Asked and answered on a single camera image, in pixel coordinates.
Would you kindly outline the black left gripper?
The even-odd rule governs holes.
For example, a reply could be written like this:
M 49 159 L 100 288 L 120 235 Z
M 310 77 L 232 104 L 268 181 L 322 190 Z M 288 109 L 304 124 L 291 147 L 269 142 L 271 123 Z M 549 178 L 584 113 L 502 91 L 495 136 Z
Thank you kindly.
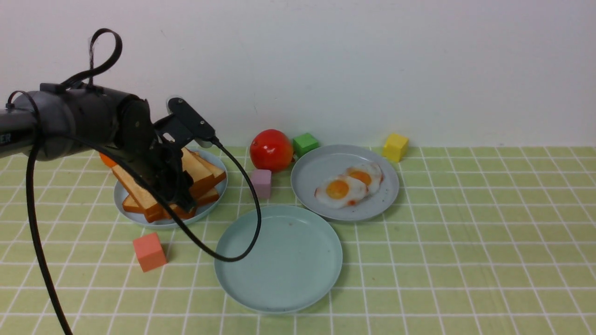
M 163 196 L 168 206 L 176 204 L 190 211 L 196 205 L 190 193 L 194 181 L 183 169 L 181 150 L 153 125 L 147 100 L 125 97 L 118 107 L 116 154 L 136 173 L 136 179 Z

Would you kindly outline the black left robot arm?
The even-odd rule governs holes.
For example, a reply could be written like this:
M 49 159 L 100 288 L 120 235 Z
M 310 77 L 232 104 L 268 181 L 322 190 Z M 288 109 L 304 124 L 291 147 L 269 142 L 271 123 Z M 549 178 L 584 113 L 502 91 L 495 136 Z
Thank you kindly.
M 135 173 L 141 187 L 190 210 L 193 180 L 183 169 L 181 132 L 168 129 L 174 114 L 152 121 L 147 100 L 102 87 L 13 93 L 1 109 L 1 157 L 29 155 L 40 144 L 37 161 L 53 161 L 100 149 Z

